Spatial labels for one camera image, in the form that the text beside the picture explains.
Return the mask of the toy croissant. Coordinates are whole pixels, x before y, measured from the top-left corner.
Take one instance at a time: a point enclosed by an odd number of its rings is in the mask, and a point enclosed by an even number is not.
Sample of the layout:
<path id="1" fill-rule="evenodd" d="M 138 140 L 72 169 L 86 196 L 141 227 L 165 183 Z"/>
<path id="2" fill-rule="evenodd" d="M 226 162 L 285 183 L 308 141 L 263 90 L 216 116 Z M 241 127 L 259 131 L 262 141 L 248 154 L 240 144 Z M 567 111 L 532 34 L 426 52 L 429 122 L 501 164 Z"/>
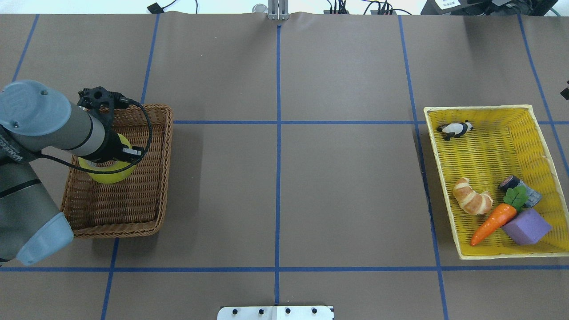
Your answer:
<path id="1" fill-rule="evenodd" d="M 455 182 L 453 196 L 459 207 L 469 215 L 485 215 L 493 206 L 493 198 L 489 191 L 476 192 L 466 177 L 461 177 Z"/>

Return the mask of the yellow tape roll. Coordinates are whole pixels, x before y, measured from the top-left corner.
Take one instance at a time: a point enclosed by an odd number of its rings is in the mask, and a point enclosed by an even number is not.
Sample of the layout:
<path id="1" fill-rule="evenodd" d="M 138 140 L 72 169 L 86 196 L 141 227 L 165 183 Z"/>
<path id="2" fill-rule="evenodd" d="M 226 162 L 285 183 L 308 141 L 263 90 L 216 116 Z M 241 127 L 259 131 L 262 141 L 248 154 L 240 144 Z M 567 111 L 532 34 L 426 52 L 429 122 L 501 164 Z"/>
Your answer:
<path id="1" fill-rule="evenodd" d="M 94 143 L 102 142 L 105 134 L 91 133 L 83 144 L 77 146 L 79 151 L 84 152 L 86 148 L 94 149 Z M 110 166 L 97 167 L 94 162 L 84 158 L 78 158 L 79 167 L 100 184 L 116 184 L 128 178 L 135 170 L 136 166 L 131 166 L 128 162 L 112 161 Z"/>

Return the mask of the yellow plastic basket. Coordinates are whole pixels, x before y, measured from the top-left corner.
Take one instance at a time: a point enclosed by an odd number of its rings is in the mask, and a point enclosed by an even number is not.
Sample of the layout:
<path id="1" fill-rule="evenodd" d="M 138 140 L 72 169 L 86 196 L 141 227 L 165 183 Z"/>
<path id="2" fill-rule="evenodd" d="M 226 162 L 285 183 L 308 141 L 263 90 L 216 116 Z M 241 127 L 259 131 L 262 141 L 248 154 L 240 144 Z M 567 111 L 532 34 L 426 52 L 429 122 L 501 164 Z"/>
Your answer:
<path id="1" fill-rule="evenodd" d="M 459 257 L 462 260 L 567 257 L 568 207 L 532 106 L 425 107 L 423 111 Z M 436 130 L 440 125 L 466 120 L 475 129 L 460 138 L 444 140 Z M 498 186 L 507 176 L 517 176 L 542 194 L 535 208 L 553 228 L 533 245 L 517 245 L 504 231 L 497 230 L 480 244 L 471 246 L 471 237 L 485 216 L 469 215 L 459 207 L 453 196 L 455 182 L 461 177 L 468 178 L 476 192 L 489 191 L 493 204 L 498 205 L 504 196 Z"/>

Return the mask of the panda figurine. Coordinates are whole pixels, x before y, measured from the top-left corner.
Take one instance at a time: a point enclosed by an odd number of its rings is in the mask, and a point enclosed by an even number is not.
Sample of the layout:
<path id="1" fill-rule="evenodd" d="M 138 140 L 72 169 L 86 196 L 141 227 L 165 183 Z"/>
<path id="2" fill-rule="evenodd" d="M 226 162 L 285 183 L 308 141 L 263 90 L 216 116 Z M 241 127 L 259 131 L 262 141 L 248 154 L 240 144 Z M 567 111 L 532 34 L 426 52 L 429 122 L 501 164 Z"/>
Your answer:
<path id="1" fill-rule="evenodd" d="M 472 123 L 468 120 L 464 122 L 451 122 L 440 125 L 436 128 L 437 132 L 443 135 L 444 140 L 451 140 L 452 138 L 460 138 L 465 133 L 474 130 Z"/>

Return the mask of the small black-lidded jar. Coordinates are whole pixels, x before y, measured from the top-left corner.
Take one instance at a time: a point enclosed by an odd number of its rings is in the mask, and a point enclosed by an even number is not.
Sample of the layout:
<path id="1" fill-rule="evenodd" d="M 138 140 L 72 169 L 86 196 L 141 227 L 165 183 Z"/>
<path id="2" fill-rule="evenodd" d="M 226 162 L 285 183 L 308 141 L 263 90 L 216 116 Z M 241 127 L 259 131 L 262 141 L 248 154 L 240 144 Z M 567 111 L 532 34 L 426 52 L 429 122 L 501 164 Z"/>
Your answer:
<path id="1" fill-rule="evenodd" d="M 504 191 L 506 199 L 512 200 L 512 205 L 519 208 L 532 208 L 543 198 L 540 192 L 529 187 L 517 176 L 508 176 L 500 182 L 498 188 Z"/>

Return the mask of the purple foam block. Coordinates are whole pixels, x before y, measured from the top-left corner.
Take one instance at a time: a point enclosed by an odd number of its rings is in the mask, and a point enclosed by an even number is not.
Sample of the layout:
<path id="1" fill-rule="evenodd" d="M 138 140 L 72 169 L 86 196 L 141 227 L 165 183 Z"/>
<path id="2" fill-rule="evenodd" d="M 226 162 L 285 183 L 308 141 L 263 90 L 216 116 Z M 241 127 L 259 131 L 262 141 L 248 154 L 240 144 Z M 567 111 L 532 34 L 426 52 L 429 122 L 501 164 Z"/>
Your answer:
<path id="1" fill-rule="evenodd" d="M 514 243 L 522 246 L 538 243 L 552 228 L 534 208 L 525 209 L 501 227 Z"/>

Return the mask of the aluminium frame post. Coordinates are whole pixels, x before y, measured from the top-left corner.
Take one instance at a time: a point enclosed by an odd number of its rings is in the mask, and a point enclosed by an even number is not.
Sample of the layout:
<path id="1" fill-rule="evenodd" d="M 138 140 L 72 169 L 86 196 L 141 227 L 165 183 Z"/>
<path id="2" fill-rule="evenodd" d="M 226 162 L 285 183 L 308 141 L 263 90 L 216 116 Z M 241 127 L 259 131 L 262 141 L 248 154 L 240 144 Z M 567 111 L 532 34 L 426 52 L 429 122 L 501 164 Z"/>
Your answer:
<path id="1" fill-rule="evenodd" d="M 268 0 L 268 20 L 288 20 L 290 17 L 289 2 L 289 0 Z"/>

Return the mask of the small black usb device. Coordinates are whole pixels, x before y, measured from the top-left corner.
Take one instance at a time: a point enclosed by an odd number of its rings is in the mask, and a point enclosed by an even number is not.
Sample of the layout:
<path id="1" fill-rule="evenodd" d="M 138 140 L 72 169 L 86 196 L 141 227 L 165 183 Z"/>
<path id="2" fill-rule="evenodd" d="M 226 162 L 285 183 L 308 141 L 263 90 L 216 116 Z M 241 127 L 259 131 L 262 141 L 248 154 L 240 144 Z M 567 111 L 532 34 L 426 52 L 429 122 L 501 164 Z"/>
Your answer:
<path id="1" fill-rule="evenodd" d="M 162 13 L 164 13 L 163 8 L 158 3 L 153 3 L 149 6 L 147 6 L 147 9 L 151 14 L 162 14 Z"/>

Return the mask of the toy carrot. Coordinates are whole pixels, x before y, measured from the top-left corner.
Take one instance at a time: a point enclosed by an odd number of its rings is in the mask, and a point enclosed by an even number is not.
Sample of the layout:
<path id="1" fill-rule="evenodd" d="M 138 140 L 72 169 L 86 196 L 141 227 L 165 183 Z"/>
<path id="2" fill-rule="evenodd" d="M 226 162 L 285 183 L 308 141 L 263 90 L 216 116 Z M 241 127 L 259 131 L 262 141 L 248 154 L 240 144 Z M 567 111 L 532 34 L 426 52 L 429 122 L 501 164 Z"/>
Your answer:
<path id="1" fill-rule="evenodd" d="M 492 235 L 494 231 L 514 219 L 521 209 L 512 205 L 512 200 L 506 199 L 506 195 L 504 195 L 502 203 L 496 206 L 484 223 L 476 229 L 471 237 L 470 245 L 476 246 L 481 243 L 488 236 Z"/>

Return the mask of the brown wicker basket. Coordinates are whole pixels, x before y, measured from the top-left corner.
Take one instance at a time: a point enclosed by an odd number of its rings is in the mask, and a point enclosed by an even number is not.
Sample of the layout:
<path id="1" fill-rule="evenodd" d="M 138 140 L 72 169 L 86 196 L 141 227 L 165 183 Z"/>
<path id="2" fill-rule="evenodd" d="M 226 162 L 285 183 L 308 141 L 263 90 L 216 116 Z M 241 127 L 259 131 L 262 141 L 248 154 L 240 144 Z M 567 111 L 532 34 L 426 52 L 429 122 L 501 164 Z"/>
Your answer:
<path id="1" fill-rule="evenodd" d="M 133 173 L 116 184 L 100 184 L 70 169 L 61 210 L 75 238 L 149 236 L 162 227 L 168 192 L 173 111 L 144 104 L 153 129 L 150 149 Z"/>

